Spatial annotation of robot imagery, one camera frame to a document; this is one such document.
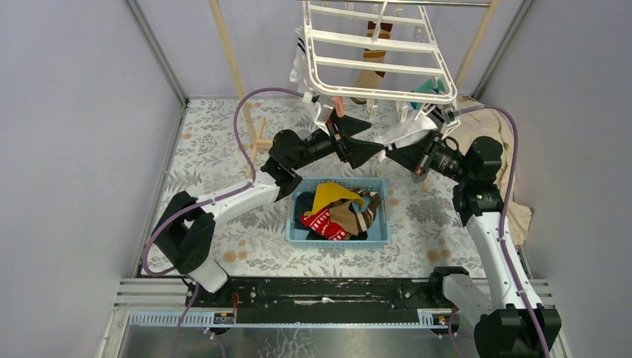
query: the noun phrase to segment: blue plastic basket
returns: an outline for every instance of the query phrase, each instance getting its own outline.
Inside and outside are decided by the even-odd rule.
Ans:
[[[307,240],[309,231],[296,229],[294,227],[294,206],[296,198],[303,192],[315,192],[316,186],[320,183],[334,182],[347,189],[359,188],[378,192],[382,203],[380,203],[377,215],[373,224],[367,230],[367,239],[362,241],[325,241]],[[288,221],[285,226],[285,237],[295,248],[381,248],[391,240],[391,220],[386,210],[388,200],[388,189],[386,180],[380,178],[307,178],[299,184],[291,196],[288,208]]]

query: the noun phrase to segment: white cloth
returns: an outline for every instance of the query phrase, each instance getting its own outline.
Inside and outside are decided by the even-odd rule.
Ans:
[[[307,50],[305,40],[303,39],[303,29],[297,28],[297,50],[294,61],[292,62],[292,70],[290,71],[290,82],[298,85],[298,92],[309,92],[308,73],[305,51]]]
[[[479,106],[481,103],[471,99],[462,98],[458,102],[460,108]],[[509,168],[511,167],[511,155],[514,152],[514,135],[507,121],[495,110],[477,110],[458,117],[461,125],[449,136],[456,139],[461,153],[467,150],[479,136],[489,136],[502,144],[502,165],[496,176],[496,185],[500,188],[500,194],[504,198],[509,184]],[[527,237],[529,223],[531,222],[531,209],[514,201],[513,195],[509,202],[508,214],[510,222],[511,238],[515,245],[522,245]]]
[[[430,118],[420,114],[415,120],[416,115],[417,112],[413,112],[404,122],[391,125],[381,136],[375,136],[373,141],[383,144],[384,147],[394,144],[397,148],[401,148],[418,142],[430,131],[437,129],[437,125]],[[386,159],[386,151],[380,151],[377,159],[380,162]]]

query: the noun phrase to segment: cable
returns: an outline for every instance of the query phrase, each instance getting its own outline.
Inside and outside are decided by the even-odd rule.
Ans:
[[[188,313],[191,307],[193,307],[193,302],[198,296],[199,291],[200,291],[200,284],[195,283],[195,289],[193,289],[193,295],[191,296],[191,299],[189,299],[189,304],[186,305],[186,307],[184,308],[184,312],[182,312],[182,315],[178,319],[178,324],[176,326],[176,333],[174,334],[174,341],[171,343],[171,357],[175,357],[176,345],[177,345],[178,339],[180,338],[180,328],[182,327],[182,322],[184,322],[186,313]]]
[[[221,348],[221,358],[226,358],[226,345],[224,344],[224,341],[221,340],[217,333],[210,330],[210,328],[204,328],[204,332],[202,334],[206,334],[206,332],[211,333],[211,339],[217,338],[219,342],[219,348]]]
[[[239,305],[239,294],[233,293],[233,323],[237,323],[237,305]]]
[[[452,310],[452,314],[450,315],[450,320],[448,321],[448,337],[450,338],[450,342],[452,343],[452,346],[454,347],[456,354],[458,354],[458,356],[460,358],[465,358],[463,357],[463,354],[461,353],[461,351],[458,349],[458,347],[456,346],[456,341],[454,339],[454,335],[452,334],[452,323],[454,321],[454,317],[456,315],[456,312],[458,312],[457,308],[455,307]]]
[[[221,338],[219,338],[219,335],[215,332],[211,332],[213,333],[213,337],[217,338],[218,342],[219,342],[219,348],[221,348],[221,358],[226,358],[226,345],[224,344],[224,341],[221,340]]]
[[[163,270],[163,271],[160,271],[160,272],[155,272],[155,271],[151,271],[149,269],[149,265],[148,265],[149,249],[151,248],[151,246],[156,241],[156,238],[172,222],[174,222],[176,219],[178,219],[179,217],[183,216],[184,214],[186,214],[186,213],[188,213],[188,212],[190,212],[192,210],[195,210],[195,209],[197,209],[199,207],[203,207],[203,206],[206,206],[208,204],[214,203],[216,201],[224,200],[226,198],[230,198],[233,195],[237,195],[240,192],[243,192],[246,189],[252,187],[252,185],[254,184],[254,182],[256,180],[255,165],[253,164],[253,161],[250,159],[250,157],[248,157],[248,153],[246,152],[246,148],[244,148],[244,145],[241,143],[241,139],[239,138],[239,132],[237,131],[237,119],[239,117],[239,111],[241,110],[241,107],[244,106],[244,103],[246,103],[246,101],[250,97],[252,97],[254,95],[257,95],[257,94],[259,94],[261,92],[284,92],[284,93],[288,93],[288,94],[291,94],[291,95],[295,95],[297,97],[303,97],[303,95],[301,95],[300,93],[298,93],[296,91],[293,91],[291,89],[285,89],[285,88],[279,88],[279,87],[266,87],[266,88],[261,88],[261,89],[257,89],[255,91],[252,91],[252,92],[248,93],[245,97],[243,97],[241,99],[239,104],[237,104],[237,108],[235,109],[235,115],[233,116],[233,134],[235,135],[235,140],[237,141],[237,145],[239,146],[239,150],[244,155],[244,158],[246,159],[246,162],[248,163],[248,166],[250,167],[250,172],[253,173],[253,181],[252,182],[248,182],[246,185],[242,186],[241,188],[235,189],[232,192],[228,192],[226,194],[219,195],[216,198],[210,198],[210,199],[207,199],[205,201],[201,201],[199,203],[195,203],[195,204],[193,204],[191,206],[185,207],[185,208],[183,208],[181,210],[178,210],[175,214],[169,216],[160,226],[158,226],[158,228],[154,231],[154,233],[151,234],[151,236],[149,237],[149,239],[145,243],[145,248],[142,249],[141,264],[142,264],[143,269],[147,273],[147,275],[152,276],[152,277],[160,277],[160,276],[164,276],[165,274],[175,270],[175,267],[172,266],[171,268],[167,268],[166,270]],[[174,337],[174,342],[171,345],[171,356],[174,355],[175,347],[176,347],[177,340],[178,340],[178,333],[180,332],[180,327],[182,326],[182,322],[184,321],[184,318],[186,317],[186,313],[193,306],[193,303],[195,302],[195,299],[198,296],[199,290],[200,290],[200,284],[196,282],[195,283],[195,289],[194,289],[194,292],[193,292],[193,296],[191,296],[191,299],[189,300],[189,304],[186,305],[186,308],[184,309],[184,312],[182,313],[180,319],[178,320],[178,324],[176,326],[176,333],[175,333],[175,337]],[[222,343],[222,354],[225,356],[223,343]]]
[[[518,289],[518,292],[520,293],[522,302],[524,302],[525,306],[527,307],[529,316],[531,317],[531,320],[534,323],[535,330],[537,333],[537,338],[540,340],[540,344],[542,345],[544,357],[550,358],[549,346],[546,344],[546,338],[544,337],[544,332],[542,331],[542,327],[540,327],[540,323],[538,322],[537,317],[535,316],[535,311],[533,310],[533,308],[531,308],[531,302],[529,302],[529,298],[527,297],[527,294],[525,293],[525,288],[522,286],[522,281],[520,280],[518,276],[518,271],[516,271],[516,268],[514,267],[514,263],[511,261],[511,256],[509,256],[509,249],[507,248],[507,239],[505,238],[505,218],[507,218],[507,209],[509,208],[509,200],[511,199],[511,189],[514,187],[514,175],[516,172],[516,159],[518,157],[518,127],[516,125],[516,121],[514,121],[514,118],[511,116],[511,114],[509,114],[509,112],[506,111],[504,108],[487,106],[485,104],[481,106],[474,106],[474,107],[469,107],[469,108],[460,110],[457,113],[455,113],[455,117],[460,116],[461,114],[474,112],[476,110],[484,110],[484,109],[496,110],[499,113],[501,113],[505,117],[505,119],[507,119],[507,122],[509,122],[509,124],[511,125],[511,129],[513,129],[513,153],[511,155],[511,167],[509,168],[509,182],[507,186],[507,192],[505,193],[505,205],[502,206],[502,211],[500,213],[500,223],[499,223],[500,246],[502,249],[502,254],[503,256],[505,256],[505,261],[507,261],[507,264],[509,266],[509,271],[511,272],[513,281],[516,282],[516,288]]]

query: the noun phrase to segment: metal pole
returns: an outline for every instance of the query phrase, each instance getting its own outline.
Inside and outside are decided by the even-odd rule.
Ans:
[[[165,79],[171,87],[171,90],[176,95],[178,101],[180,101],[180,105],[184,107],[186,105],[186,94],[184,93],[184,89],[180,85],[180,82],[178,81],[174,70],[171,68],[171,65],[169,65],[167,57],[162,51],[162,48],[160,47],[160,44],[156,39],[156,35],[154,35],[154,32],[151,30],[151,26],[149,25],[147,18],[145,18],[145,15],[142,13],[142,9],[140,8],[138,1],[124,0],[123,2],[127,6],[127,9],[130,11],[132,19],[136,23],[136,26],[138,26],[143,39],[145,39],[145,42],[149,47],[149,51],[151,51],[151,54],[154,56],[154,59],[158,63],[158,67],[162,71],[162,74],[165,76]]]
[[[384,0],[331,0],[331,2],[367,2],[381,4]],[[400,5],[422,5],[422,6],[466,6],[466,7],[489,7],[489,2],[465,2],[465,1],[420,1],[420,0],[392,0],[388,4]]]
[[[478,82],[478,85],[476,86],[476,88],[474,89],[474,92],[472,93],[472,97],[474,99],[479,100],[483,96],[485,91],[487,90],[487,87],[490,84],[492,75],[496,71],[496,68],[498,67],[498,64],[500,63],[502,58],[505,56],[507,47],[516,36],[518,29],[524,22],[525,17],[527,16],[529,10],[531,9],[531,6],[534,3],[535,3],[535,0],[522,0],[522,4],[520,4],[520,7],[518,8],[516,15],[513,17],[513,20],[511,20],[511,24],[509,24],[509,28],[507,29],[507,32],[505,32],[505,35],[500,41],[500,44],[498,45],[496,52],[494,52],[494,55],[492,56],[492,60],[487,65],[485,72],[483,72],[483,77]]]

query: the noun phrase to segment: gray wall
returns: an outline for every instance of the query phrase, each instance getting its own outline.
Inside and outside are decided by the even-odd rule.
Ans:
[[[536,1],[484,100],[519,125],[525,244],[573,357],[629,357],[632,1]]]
[[[298,0],[220,0],[220,6],[230,32],[237,62],[247,91],[261,87],[293,88],[288,79],[292,60],[296,54],[294,29],[303,24],[302,2]],[[487,36],[474,58],[468,76],[460,91],[475,89],[496,47],[505,34],[521,0],[502,0],[496,11]],[[186,93],[191,97],[236,95],[228,62],[215,28],[208,0],[139,0],[148,21],[156,34],[169,63],[174,68]],[[342,8],[342,4],[330,3]],[[356,7],[368,7],[356,4]],[[414,7],[404,6],[413,13]],[[394,7],[388,8],[392,14]],[[480,23],[484,10],[463,7],[428,7],[429,18],[443,57],[456,79],[458,67]],[[343,31],[348,34],[366,34],[366,22],[346,21],[340,18],[315,19],[325,24],[321,30]],[[395,26],[393,37],[411,40],[411,27]],[[319,54],[332,55],[340,46],[319,44]],[[339,52],[335,56],[360,59],[357,51]],[[417,58],[402,58],[395,52],[387,53],[387,61],[406,64],[417,63]],[[320,73],[331,84],[350,85],[356,82],[358,72],[349,69],[325,67]],[[382,88],[413,90],[421,85],[420,79],[411,76],[386,75]]]
[[[0,356],[94,356],[179,106],[123,1],[2,2]]]

